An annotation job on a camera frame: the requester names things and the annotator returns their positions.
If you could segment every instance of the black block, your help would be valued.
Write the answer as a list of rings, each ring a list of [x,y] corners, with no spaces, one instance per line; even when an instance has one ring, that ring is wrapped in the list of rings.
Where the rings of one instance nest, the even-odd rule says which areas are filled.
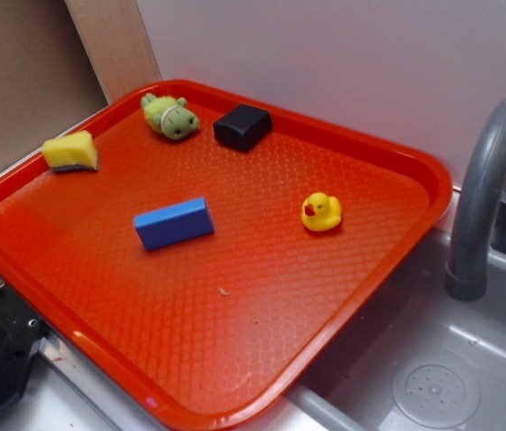
[[[214,122],[215,140],[246,153],[273,128],[266,110],[241,104]]]

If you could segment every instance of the sink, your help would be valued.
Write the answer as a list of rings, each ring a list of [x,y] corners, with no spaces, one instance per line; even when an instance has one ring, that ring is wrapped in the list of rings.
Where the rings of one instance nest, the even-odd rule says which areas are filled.
[[[431,231],[301,384],[371,431],[506,430],[506,256],[464,303],[445,291],[448,246]]]

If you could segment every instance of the plush turtle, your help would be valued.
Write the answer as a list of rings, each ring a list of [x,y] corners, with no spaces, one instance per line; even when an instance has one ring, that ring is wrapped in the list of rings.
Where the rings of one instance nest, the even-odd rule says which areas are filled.
[[[188,101],[183,97],[156,97],[149,92],[142,97],[141,104],[151,128],[174,141],[183,139],[199,127],[199,118],[185,109]]]

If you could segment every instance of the duck beak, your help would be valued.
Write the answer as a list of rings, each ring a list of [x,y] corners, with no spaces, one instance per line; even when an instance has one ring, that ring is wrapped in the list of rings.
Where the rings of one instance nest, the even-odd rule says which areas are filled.
[[[306,216],[314,216],[315,215],[315,210],[313,209],[312,204],[308,204],[305,206],[305,215]]]

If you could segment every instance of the drain cover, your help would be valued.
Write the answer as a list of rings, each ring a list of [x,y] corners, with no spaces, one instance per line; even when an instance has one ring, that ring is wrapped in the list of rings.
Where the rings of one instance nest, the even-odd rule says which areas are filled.
[[[393,378],[393,398],[411,420],[429,428],[457,427],[480,402],[478,382],[468,368],[447,355],[418,356]]]

